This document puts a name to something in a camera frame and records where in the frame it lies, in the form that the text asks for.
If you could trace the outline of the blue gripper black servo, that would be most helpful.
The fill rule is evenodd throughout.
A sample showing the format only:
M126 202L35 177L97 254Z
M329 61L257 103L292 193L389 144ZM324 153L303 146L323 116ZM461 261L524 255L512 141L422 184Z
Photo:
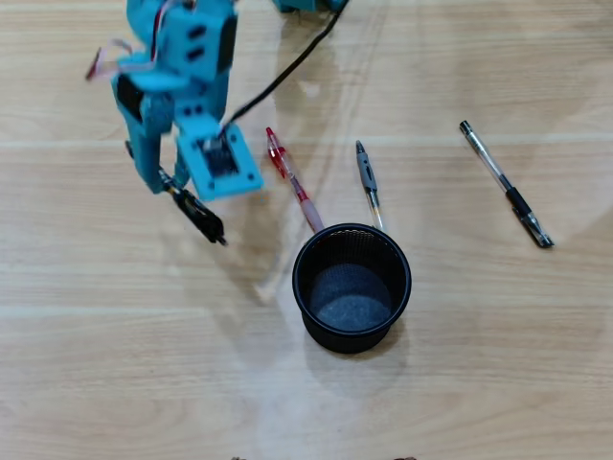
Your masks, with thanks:
M121 61L113 79L118 107L126 116L126 142L140 178L158 195L161 136L177 127L188 138L218 138L225 112L225 68L196 61ZM174 187L190 181L183 160L174 164Z

